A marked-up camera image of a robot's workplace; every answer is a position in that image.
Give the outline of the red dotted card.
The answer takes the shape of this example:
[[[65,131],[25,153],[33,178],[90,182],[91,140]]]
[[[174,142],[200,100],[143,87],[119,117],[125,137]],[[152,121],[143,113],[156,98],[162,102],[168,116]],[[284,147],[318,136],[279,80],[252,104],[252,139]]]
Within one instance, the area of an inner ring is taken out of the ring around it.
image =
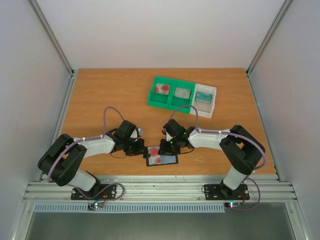
[[[169,95],[171,86],[168,84],[157,83],[154,92],[162,95]]]
[[[148,147],[148,154],[150,155],[147,163],[148,165],[158,165],[161,163],[161,156],[158,154],[160,147],[159,146],[150,146]]]

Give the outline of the black leather card holder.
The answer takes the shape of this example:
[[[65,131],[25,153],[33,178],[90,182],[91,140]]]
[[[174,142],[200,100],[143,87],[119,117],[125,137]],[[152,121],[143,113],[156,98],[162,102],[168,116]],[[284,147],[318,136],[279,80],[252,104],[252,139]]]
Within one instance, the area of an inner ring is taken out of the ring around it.
[[[161,163],[157,165],[148,165],[148,159],[146,159],[146,166],[147,167],[155,167],[155,166],[164,166],[164,165],[174,165],[178,164],[178,156],[171,156],[171,155],[160,155],[161,157]]]

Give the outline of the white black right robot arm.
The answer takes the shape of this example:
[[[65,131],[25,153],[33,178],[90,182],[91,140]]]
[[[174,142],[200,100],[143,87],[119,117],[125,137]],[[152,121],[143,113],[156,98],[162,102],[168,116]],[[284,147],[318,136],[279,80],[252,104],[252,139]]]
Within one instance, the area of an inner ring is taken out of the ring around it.
[[[265,148],[242,126],[226,130],[207,130],[197,126],[184,128],[174,119],[163,126],[165,139],[160,141],[159,155],[175,156],[182,148],[208,148],[222,151],[231,164],[226,176],[208,196],[217,194],[223,200],[234,200],[245,191],[242,182],[267,161]]]

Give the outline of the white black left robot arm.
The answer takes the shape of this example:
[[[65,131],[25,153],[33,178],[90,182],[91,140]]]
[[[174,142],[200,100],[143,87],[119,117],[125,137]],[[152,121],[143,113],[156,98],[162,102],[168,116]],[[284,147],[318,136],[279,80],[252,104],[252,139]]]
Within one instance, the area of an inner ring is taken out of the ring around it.
[[[140,128],[124,120],[118,128],[96,137],[73,138],[62,134],[40,158],[37,167],[47,175],[49,183],[79,188],[89,199],[96,199],[101,187],[93,175],[80,170],[83,159],[118,151],[128,157],[142,155],[146,159],[149,152],[141,133]]]

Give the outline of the grey card in bin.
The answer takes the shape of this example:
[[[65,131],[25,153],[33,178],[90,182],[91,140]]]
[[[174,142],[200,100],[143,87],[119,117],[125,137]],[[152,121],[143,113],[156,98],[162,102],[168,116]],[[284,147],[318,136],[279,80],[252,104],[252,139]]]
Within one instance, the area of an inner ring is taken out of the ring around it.
[[[187,88],[180,88],[180,87],[176,87],[175,88],[175,92],[174,92],[174,96],[177,98],[182,98],[182,99],[189,99],[191,95],[191,90],[187,89]]]

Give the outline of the red dotted card in bin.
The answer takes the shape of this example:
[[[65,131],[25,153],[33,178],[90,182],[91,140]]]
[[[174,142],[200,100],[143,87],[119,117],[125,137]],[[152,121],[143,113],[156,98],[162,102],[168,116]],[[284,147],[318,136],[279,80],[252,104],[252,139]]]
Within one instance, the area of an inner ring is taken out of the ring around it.
[[[169,95],[171,86],[168,84],[157,83],[154,92],[162,95]]]

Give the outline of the teal card in bin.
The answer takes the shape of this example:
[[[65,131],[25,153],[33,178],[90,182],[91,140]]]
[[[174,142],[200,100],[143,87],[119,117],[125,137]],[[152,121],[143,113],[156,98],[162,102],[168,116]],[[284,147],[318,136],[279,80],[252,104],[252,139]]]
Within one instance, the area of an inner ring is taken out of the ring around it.
[[[213,95],[208,92],[197,91],[195,101],[210,104],[213,100]]]

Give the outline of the white right bin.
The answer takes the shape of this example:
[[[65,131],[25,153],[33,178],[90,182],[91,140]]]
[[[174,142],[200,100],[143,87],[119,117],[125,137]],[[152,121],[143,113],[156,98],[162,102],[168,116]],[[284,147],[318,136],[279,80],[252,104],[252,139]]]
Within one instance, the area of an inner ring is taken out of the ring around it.
[[[205,117],[208,119],[212,118],[215,109],[216,95],[216,87],[199,83],[195,84],[191,105],[197,109],[200,117]]]

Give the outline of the green left bin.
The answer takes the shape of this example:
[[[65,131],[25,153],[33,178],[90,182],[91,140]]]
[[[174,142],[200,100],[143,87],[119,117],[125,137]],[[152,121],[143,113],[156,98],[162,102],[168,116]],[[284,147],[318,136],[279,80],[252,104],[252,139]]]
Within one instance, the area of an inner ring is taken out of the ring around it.
[[[167,78],[162,76],[155,76],[151,88],[148,93],[147,104],[152,107],[168,109],[169,108],[169,100],[170,93],[172,90],[172,84],[175,79]],[[170,85],[169,95],[159,94],[154,92],[154,87],[157,83]]]

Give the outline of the green bin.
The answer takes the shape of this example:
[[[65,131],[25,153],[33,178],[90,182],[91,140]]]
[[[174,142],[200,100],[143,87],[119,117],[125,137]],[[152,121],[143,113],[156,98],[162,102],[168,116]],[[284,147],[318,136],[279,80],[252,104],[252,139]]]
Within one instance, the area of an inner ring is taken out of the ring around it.
[[[184,80],[175,80],[171,85],[169,109],[177,110],[184,105],[192,105],[196,84]]]
[[[147,104],[152,107],[168,109],[169,108],[169,100],[170,93],[172,90],[172,84],[175,79],[167,78],[162,76],[155,76],[151,88],[148,93]],[[169,95],[159,94],[154,92],[154,87],[157,83],[170,85]]]

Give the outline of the green middle bin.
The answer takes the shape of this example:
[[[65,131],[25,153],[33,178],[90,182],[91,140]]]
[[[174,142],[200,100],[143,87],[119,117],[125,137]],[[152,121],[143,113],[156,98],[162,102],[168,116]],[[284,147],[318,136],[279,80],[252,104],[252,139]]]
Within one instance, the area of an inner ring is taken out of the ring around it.
[[[196,84],[184,80],[175,80],[171,85],[169,109],[177,110],[184,105],[192,105]]]

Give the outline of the left controller board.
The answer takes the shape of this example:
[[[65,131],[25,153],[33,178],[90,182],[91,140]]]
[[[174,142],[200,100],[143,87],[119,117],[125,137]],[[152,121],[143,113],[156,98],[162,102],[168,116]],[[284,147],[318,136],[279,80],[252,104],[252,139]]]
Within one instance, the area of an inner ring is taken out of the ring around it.
[[[87,205],[87,210],[88,211],[97,211],[98,209],[103,208],[104,203],[102,202],[95,202],[95,203],[89,203]]]

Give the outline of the controller board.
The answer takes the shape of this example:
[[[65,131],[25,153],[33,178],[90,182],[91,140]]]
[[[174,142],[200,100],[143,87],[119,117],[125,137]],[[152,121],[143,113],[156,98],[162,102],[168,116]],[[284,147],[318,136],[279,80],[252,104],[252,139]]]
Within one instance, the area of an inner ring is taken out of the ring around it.
[[[97,211],[98,209],[103,208],[104,203],[102,202],[95,202],[95,203],[89,203],[87,205],[87,210],[88,211]]]
[[[244,204],[243,202],[231,201],[231,202],[225,202],[224,207],[227,209],[236,209],[236,208],[241,207],[243,204]]]

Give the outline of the right controller board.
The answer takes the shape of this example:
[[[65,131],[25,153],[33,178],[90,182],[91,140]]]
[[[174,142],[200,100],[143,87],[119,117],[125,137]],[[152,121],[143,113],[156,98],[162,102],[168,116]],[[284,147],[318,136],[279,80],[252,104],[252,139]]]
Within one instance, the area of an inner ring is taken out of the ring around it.
[[[225,202],[224,207],[227,209],[236,209],[236,208],[241,207],[243,204],[244,204],[243,202],[231,201],[231,202]]]

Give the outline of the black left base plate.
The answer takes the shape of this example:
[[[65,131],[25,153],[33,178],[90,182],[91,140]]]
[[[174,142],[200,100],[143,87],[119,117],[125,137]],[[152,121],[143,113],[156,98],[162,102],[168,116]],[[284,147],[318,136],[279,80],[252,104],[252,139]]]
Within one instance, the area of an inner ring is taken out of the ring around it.
[[[71,200],[79,201],[99,201],[99,200],[113,200],[116,198],[117,186],[112,184],[95,184],[91,190],[84,191],[83,189],[74,187],[71,191]]]

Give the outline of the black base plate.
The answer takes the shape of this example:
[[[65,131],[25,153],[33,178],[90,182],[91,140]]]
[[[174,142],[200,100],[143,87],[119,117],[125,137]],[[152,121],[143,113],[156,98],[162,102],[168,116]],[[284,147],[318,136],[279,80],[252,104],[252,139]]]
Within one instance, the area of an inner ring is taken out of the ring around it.
[[[205,184],[201,191],[207,201],[231,201],[249,200],[249,190],[246,184],[240,184],[235,190],[231,190],[222,184]]]
[[[116,198],[117,186],[112,184],[95,184],[91,190],[84,191],[83,189],[74,187],[71,191],[71,200],[79,201],[99,201],[99,200],[113,200]]]

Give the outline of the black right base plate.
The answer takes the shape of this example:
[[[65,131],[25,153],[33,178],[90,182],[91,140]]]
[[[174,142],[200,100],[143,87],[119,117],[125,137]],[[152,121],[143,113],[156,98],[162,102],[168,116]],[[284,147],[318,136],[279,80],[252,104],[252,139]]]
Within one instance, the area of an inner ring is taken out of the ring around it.
[[[235,190],[231,190],[222,184],[205,184],[201,191],[207,201],[231,201],[249,200],[249,190],[246,184],[240,184]]]

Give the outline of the aluminium frame rail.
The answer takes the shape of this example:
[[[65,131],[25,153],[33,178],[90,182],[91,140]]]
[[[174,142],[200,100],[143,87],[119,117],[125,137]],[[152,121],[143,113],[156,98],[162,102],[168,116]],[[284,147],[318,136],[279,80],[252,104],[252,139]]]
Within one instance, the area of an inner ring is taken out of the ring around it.
[[[196,203],[204,202],[202,186],[218,184],[223,175],[101,175],[103,184],[121,183],[125,194],[121,202],[128,203]],[[246,185],[249,202],[286,203],[297,202],[292,183],[279,181],[275,174],[254,174]],[[40,181],[27,184],[23,202],[70,202],[72,187],[48,183],[43,176]]]

